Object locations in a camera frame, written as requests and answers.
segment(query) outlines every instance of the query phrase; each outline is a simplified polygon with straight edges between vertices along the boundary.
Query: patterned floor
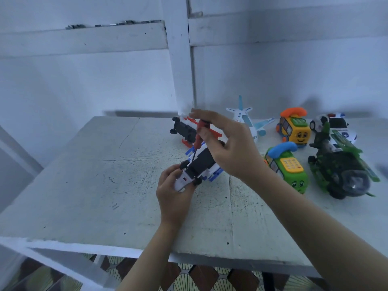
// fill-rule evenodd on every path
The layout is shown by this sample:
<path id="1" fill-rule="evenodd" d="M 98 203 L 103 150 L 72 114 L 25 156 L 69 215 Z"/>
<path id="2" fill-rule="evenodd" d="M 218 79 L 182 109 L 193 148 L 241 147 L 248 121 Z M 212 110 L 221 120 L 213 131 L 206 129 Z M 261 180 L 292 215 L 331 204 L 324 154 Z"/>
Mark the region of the patterned floor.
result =
<path id="1" fill-rule="evenodd" d="M 94 261 L 96 255 L 85 254 Z M 134 258 L 105 256 L 101 268 L 122 280 Z M 273 274 L 276 290 L 330 290 L 323 279 Z M 82 284 L 49 267 L 26 259 L 4 291 L 80 291 Z M 168 263 L 159 291 L 261 291 L 262 273 L 204 265 Z"/>

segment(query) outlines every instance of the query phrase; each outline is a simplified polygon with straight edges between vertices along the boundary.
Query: orange telephone handset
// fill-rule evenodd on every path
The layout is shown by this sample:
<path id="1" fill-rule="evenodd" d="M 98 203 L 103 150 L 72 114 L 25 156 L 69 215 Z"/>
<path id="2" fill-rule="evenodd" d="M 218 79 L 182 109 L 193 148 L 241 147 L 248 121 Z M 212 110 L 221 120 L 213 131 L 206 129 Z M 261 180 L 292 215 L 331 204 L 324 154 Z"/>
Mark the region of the orange telephone handset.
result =
<path id="1" fill-rule="evenodd" d="M 303 107 L 291 107 L 284 110 L 282 113 L 280 113 L 281 117 L 303 117 L 307 115 L 306 109 Z"/>

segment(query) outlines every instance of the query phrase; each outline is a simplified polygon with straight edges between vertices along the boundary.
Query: toy car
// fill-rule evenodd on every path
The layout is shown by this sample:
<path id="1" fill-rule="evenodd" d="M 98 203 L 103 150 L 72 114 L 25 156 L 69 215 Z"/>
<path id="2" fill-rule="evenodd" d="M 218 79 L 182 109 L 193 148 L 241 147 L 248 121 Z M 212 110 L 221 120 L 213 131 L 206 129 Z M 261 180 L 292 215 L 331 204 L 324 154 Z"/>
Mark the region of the toy car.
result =
<path id="1" fill-rule="evenodd" d="M 180 169 L 184 169 L 184 171 L 174 184 L 174 189 L 177 191 L 182 190 L 190 183 L 199 185 L 203 180 L 214 181 L 223 172 L 222 168 L 214 161 L 205 142 L 202 142 L 202 146 L 196 151 L 195 156 L 194 147 L 190 148 L 186 155 L 189 158 L 180 164 Z"/>
<path id="2" fill-rule="evenodd" d="M 345 117 L 345 114 L 343 113 L 321 114 L 310 122 L 310 129 L 315 132 L 320 132 L 322 131 L 322 127 L 325 124 L 325 122 L 329 122 L 330 131 L 337 130 L 350 143 L 354 143 L 357 139 L 357 134 L 356 132 L 348 129 L 349 124 L 345 121 L 344 117 Z M 334 145 L 337 144 L 336 141 L 334 141 L 334 139 L 331 139 L 331 143 Z"/>
<path id="3" fill-rule="evenodd" d="M 226 108 L 226 110 L 234 113 L 233 120 L 245 123 L 245 125 L 249 127 L 253 141 L 255 142 L 257 141 L 257 133 L 259 133 L 259 135 L 262 137 L 265 136 L 266 132 L 264 127 L 275 120 L 272 117 L 258 123 L 252 123 L 251 119 L 248 116 L 248 112 L 252 110 L 252 107 L 243 108 L 243 98 L 241 97 L 241 95 L 239 96 L 239 108 Z"/>
<path id="4" fill-rule="evenodd" d="M 175 123 L 174 128 L 170 130 L 170 133 L 173 135 L 180 134 L 183 137 L 182 143 L 191 148 L 197 135 L 197 121 L 189 117 L 184 117 L 183 119 L 179 117 L 173 117 L 172 121 Z M 222 137 L 222 134 L 212 129 L 210 129 L 210 131 L 217 139 Z"/>
<path id="5" fill-rule="evenodd" d="M 322 131 L 317 132 L 314 144 L 317 156 L 308 157 L 308 165 L 318 185 L 336 199 L 347 196 L 370 195 L 371 181 L 379 182 L 378 176 L 360 158 L 362 150 L 356 148 L 337 130 L 330 132 L 329 122 L 324 123 Z M 335 140 L 338 147 L 331 143 Z"/>
<path id="6" fill-rule="evenodd" d="M 280 121 L 276 125 L 276 131 L 282 136 L 282 142 L 291 141 L 298 147 L 307 145 L 310 139 L 311 129 L 302 116 L 306 116 L 307 111 L 302 107 L 293 107 L 280 113 Z"/>
<path id="7" fill-rule="evenodd" d="M 264 159 L 274 172 L 299 193 L 304 194 L 308 186 L 308 177 L 302 165 L 291 153 L 297 150 L 298 146 L 294 142 L 281 143 L 269 148 Z"/>

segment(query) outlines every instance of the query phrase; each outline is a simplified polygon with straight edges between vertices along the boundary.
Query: white table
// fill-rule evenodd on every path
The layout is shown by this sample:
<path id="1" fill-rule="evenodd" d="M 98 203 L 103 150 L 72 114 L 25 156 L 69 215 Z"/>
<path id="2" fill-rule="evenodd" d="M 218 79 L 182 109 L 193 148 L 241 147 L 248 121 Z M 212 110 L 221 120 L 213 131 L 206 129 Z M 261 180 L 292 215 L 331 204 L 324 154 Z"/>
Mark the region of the white table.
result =
<path id="1" fill-rule="evenodd" d="M 386 146 L 388 121 L 350 123 L 363 158 L 384 162 L 387 153 L 378 150 Z M 280 143 L 275 124 L 259 138 L 262 154 Z M 166 118 L 91 119 L 0 215 L 0 243 L 90 286 L 114 288 L 118 282 L 80 253 L 140 255 L 160 221 L 159 175 L 186 159 L 172 127 Z M 388 255 L 387 181 L 372 184 L 376 198 L 333 199 L 308 169 L 316 151 L 307 146 L 294 153 L 311 180 L 306 198 Z M 225 172 L 196 190 L 170 261 L 318 276 L 261 198 Z"/>

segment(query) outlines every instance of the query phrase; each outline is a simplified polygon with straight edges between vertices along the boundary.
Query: left hand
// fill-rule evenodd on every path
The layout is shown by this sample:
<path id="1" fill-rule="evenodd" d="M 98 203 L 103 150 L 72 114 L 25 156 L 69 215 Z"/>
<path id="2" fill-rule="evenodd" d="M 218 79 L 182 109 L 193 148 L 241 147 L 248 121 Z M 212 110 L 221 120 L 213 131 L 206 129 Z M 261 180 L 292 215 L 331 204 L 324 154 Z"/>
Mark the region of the left hand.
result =
<path id="1" fill-rule="evenodd" d="M 174 183 L 182 174 L 179 169 L 179 164 L 175 164 L 162 172 L 159 178 L 156 196 L 158 197 L 161 224 L 172 226 L 175 229 L 180 229 L 186 219 L 190 208 L 191 198 L 194 194 L 196 186 L 192 183 L 185 187 L 183 192 L 178 192 L 174 189 Z"/>

